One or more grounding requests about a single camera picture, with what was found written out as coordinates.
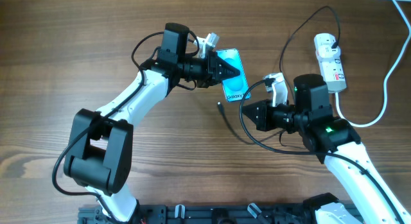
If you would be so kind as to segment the teal screen Galaxy smartphone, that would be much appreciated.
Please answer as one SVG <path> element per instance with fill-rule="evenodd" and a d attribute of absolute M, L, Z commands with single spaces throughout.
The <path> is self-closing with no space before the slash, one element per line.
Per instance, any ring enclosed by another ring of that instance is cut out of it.
<path fill-rule="evenodd" d="M 240 75 L 234 78 L 224 80 L 222 88 L 227 102 L 240 101 L 246 91 L 249 89 L 247 79 L 241 62 L 240 52 L 237 49 L 220 49 L 216 51 L 218 56 L 228 64 L 237 68 Z"/>

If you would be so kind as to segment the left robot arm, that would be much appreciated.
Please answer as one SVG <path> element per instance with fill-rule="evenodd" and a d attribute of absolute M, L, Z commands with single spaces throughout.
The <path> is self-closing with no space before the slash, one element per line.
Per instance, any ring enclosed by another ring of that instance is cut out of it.
<path fill-rule="evenodd" d="M 209 50 L 205 57 L 186 51 L 195 34 L 169 22 L 162 42 L 138 69 L 135 80 L 115 99 L 96 111 L 81 109 L 73 119 L 67 147 L 54 168 L 95 197 L 108 223 L 142 223 L 138 200 L 126 184 L 132 166 L 134 127 L 180 80 L 208 88 L 240 75 L 240 71 Z"/>

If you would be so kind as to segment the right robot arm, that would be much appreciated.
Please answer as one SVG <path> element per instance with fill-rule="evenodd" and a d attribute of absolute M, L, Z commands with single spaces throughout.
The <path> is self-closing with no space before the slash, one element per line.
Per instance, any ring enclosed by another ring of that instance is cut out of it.
<path fill-rule="evenodd" d="M 361 137 L 353 126 L 333 114 L 328 86 L 319 74 L 304 74 L 293 81 L 295 102 L 277 102 L 279 75 L 264 77 L 263 84 L 273 93 L 250 105 L 239 105 L 239 118 L 248 117 L 257 130 L 267 132 L 281 128 L 298 133 L 306 151 L 313 155 L 342 184 L 366 223 L 410 223 L 410 213 L 382 179 L 367 154 Z"/>

